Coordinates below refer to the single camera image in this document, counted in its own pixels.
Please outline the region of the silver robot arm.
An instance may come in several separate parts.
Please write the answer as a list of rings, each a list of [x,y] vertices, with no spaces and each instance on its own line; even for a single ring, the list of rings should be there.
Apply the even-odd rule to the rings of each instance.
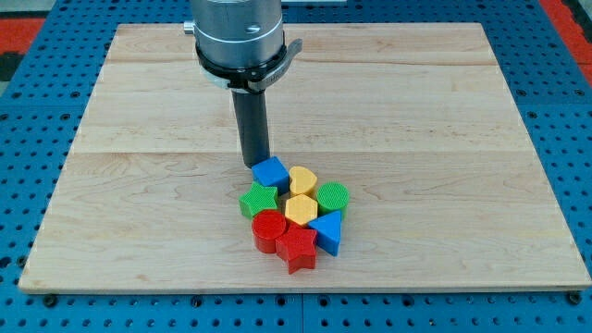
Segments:
[[[261,93],[286,74],[302,40],[286,43],[280,0],[191,0],[200,66],[216,85]]]

